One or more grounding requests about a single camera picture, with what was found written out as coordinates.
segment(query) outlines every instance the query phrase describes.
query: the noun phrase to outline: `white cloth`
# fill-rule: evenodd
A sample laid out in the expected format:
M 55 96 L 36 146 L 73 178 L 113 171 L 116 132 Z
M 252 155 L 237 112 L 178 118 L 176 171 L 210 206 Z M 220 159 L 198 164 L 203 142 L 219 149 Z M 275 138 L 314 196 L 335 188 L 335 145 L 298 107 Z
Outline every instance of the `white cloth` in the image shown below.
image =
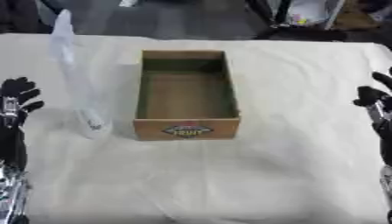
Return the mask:
M 0 36 L 1 79 L 28 76 L 46 101 L 25 125 L 31 223 L 385 223 L 378 137 L 351 103 L 356 87 L 376 85 L 373 70 L 392 65 L 385 47 L 94 36 L 76 44 L 113 102 L 108 139 L 75 131 L 48 36 Z M 237 138 L 134 140 L 143 49 L 226 51 Z

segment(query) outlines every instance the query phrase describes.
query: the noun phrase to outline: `chair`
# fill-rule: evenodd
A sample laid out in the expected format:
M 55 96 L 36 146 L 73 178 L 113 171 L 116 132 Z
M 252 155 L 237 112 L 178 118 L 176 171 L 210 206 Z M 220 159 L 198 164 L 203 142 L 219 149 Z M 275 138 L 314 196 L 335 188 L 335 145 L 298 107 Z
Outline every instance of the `chair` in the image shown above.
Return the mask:
M 323 30 L 319 27 L 305 27 L 286 23 L 292 0 L 282 0 L 276 15 L 265 0 L 245 0 L 248 7 L 268 26 L 255 39 L 289 39 L 307 41 L 345 41 L 343 31 Z

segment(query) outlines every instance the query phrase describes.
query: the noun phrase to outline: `open box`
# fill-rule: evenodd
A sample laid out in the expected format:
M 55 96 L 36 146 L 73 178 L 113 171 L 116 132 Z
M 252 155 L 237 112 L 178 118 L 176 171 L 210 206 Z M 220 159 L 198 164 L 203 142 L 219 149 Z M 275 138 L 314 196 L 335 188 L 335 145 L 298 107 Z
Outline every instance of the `open box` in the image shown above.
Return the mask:
M 233 138 L 239 122 L 224 52 L 143 52 L 140 140 Z

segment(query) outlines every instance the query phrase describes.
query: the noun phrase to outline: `dark floor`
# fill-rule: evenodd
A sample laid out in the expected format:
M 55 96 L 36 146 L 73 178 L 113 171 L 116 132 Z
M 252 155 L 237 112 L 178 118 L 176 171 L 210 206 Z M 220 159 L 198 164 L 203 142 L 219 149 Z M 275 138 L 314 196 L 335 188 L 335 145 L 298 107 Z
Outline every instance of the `dark floor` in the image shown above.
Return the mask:
M 265 25 L 243 0 L 62 0 L 78 34 L 155 39 L 252 39 Z

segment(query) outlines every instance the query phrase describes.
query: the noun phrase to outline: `metal robot arm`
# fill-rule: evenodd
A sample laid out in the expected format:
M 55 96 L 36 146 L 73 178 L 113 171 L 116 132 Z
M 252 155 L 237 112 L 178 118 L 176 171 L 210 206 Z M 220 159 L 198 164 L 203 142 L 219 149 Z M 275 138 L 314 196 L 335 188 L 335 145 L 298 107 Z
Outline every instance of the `metal robot arm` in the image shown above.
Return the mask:
M 373 73 L 373 78 L 392 90 L 391 77 Z M 381 139 L 381 157 L 385 163 L 381 169 L 381 186 L 392 209 L 392 97 L 371 87 L 358 87 L 358 96 L 353 103 L 367 109 L 373 129 Z M 392 224 L 392 210 L 388 213 L 388 223 Z
M 44 106 L 27 103 L 40 91 L 26 78 L 6 80 L 0 88 L 0 223 L 27 224 L 27 153 L 21 127 L 29 113 Z

